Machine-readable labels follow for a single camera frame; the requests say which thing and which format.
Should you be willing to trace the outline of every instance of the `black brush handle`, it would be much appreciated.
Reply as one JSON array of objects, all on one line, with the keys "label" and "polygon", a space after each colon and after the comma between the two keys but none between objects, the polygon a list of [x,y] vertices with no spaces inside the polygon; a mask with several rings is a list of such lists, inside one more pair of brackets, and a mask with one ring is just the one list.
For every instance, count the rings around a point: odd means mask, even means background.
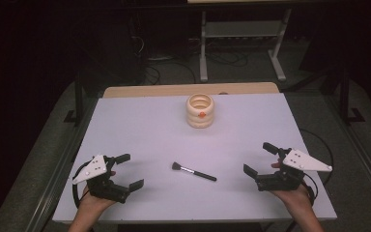
[{"label": "black brush handle", "polygon": [[216,177],[213,177],[213,176],[204,174],[202,172],[194,171],[194,175],[197,175],[199,177],[203,177],[203,178],[209,179],[210,181],[216,181]]}]

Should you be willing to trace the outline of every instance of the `table surface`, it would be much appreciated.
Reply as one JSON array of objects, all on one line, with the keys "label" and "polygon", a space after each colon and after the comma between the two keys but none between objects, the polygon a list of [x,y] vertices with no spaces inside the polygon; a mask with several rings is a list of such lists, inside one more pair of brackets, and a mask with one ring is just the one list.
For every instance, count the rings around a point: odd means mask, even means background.
[{"label": "table surface", "polygon": [[[253,87],[256,83],[245,85]],[[211,88],[203,85],[191,92],[208,93]],[[116,93],[119,89],[138,93],[141,88],[119,87],[106,93]],[[226,85],[220,89],[228,91]],[[258,191],[254,180],[243,173],[245,163],[259,174],[275,171],[270,164],[276,161],[276,156],[262,149],[264,142],[307,152],[283,94],[212,95],[214,123],[206,129],[194,129],[186,123],[188,95],[160,93],[160,97],[126,94],[126,98],[99,100],[53,220],[65,223],[73,220],[76,208],[71,177],[83,162],[97,154],[116,157],[124,153],[131,154],[131,160],[115,166],[117,175],[111,180],[128,186],[144,179],[145,186],[133,192],[126,204],[107,209],[100,221],[237,222],[291,218],[279,199],[269,192]],[[172,170],[174,161],[213,175],[217,181]],[[317,217],[336,218],[317,173],[308,174],[319,186],[314,205]],[[84,186],[84,183],[78,185],[80,193]]]}]

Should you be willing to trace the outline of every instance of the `dark background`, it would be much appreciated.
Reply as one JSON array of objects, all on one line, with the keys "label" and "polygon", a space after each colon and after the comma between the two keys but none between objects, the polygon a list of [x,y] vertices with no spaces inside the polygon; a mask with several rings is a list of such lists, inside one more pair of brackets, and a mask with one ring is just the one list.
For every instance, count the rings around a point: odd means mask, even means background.
[{"label": "dark background", "polygon": [[[89,9],[116,4],[85,3],[92,4],[85,5]],[[0,206],[54,104],[78,73],[93,95],[109,85],[141,83],[142,60],[133,56],[129,39],[133,31],[151,42],[149,54],[168,49],[186,57],[187,37],[199,30],[195,13],[172,13],[166,20],[148,12],[127,27],[128,14],[64,11],[80,6],[74,4],[0,0]],[[326,9],[296,8],[286,39],[315,37],[302,67],[317,72],[331,62],[341,64],[371,98],[371,1]]]}]

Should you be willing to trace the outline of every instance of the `wire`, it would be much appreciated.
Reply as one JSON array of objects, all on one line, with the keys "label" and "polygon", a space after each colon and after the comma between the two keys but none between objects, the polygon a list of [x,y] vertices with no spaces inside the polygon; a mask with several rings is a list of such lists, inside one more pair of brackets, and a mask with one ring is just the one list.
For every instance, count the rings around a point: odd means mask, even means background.
[{"label": "wire", "polygon": [[[149,73],[149,71],[147,69],[151,69],[153,71],[155,71],[157,73],[157,75],[152,75],[151,73]],[[159,72],[158,69],[154,68],[154,67],[151,67],[151,66],[147,66],[146,69],[145,69],[145,73],[146,73],[146,76],[147,76],[147,80],[152,84],[152,85],[156,85],[158,83],[160,83],[160,77],[161,77],[161,74]],[[156,80],[155,81],[152,81],[149,79],[149,76],[155,78]]]},{"label": "wire", "polygon": [[315,201],[315,199],[318,197],[318,193],[319,193],[319,190],[318,190],[318,186],[316,185],[316,183],[315,183],[315,181],[312,179],[312,177],[310,177],[308,174],[306,174],[306,173],[304,173],[305,174],[305,176],[307,176],[309,179],[311,179],[311,181],[313,182],[313,184],[314,184],[314,186],[315,186],[315,196],[313,196],[312,198],[312,201],[311,201],[311,203],[312,203],[312,205],[313,205],[313,202]]},{"label": "wire", "polygon": [[178,63],[178,62],[162,62],[162,63],[156,63],[156,64],[150,64],[149,67],[151,66],[158,66],[158,65],[178,65],[178,66],[182,66],[184,68],[186,68],[187,70],[189,70],[189,72],[191,73],[192,75],[192,79],[193,79],[193,83],[197,83],[197,79],[196,79],[196,76],[194,74],[194,71],[187,65],[185,64],[182,64],[182,63]]},{"label": "wire", "polygon": [[300,131],[304,131],[304,132],[307,132],[309,134],[312,134],[314,135],[315,137],[317,137],[324,145],[325,147],[327,147],[328,149],[328,153],[329,153],[329,158],[330,158],[330,165],[332,166],[332,171],[329,172],[327,178],[323,181],[323,185],[325,186],[328,181],[330,180],[330,177],[332,176],[332,172],[333,172],[333,167],[334,167],[334,162],[333,162],[333,152],[332,150],[330,149],[329,145],[327,144],[327,142],[321,137],[319,136],[318,134],[314,133],[314,132],[311,132],[309,130],[305,130],[305,129],[300,129]]}]

